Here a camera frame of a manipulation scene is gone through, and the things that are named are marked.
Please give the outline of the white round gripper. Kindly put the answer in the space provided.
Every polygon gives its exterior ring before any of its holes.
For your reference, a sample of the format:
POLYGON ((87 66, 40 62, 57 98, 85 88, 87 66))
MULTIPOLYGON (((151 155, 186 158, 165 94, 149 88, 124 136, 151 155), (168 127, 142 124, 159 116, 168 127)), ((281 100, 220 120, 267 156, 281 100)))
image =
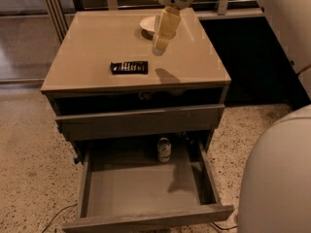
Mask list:
POLYGON ((181 21, 179 10, 189 7, 193 1, 158 0, 160 4, 166 7, 155 16, 155 34, 153 36, 153 53, 155 55, 165 53, 170 40, 176 35, 176 30, 181 21))

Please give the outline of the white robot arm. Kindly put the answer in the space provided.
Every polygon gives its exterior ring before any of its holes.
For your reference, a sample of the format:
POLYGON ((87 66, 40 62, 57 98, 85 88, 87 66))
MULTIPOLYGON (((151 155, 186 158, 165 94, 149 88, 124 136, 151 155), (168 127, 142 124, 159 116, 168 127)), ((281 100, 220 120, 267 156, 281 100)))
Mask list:
MULTIPOLYGON (((311 93, 311 0, 256 0, 306 93, 311 93)), ((243 173, 237 233, 311 233, 308 106, 257 140, 243 173)))

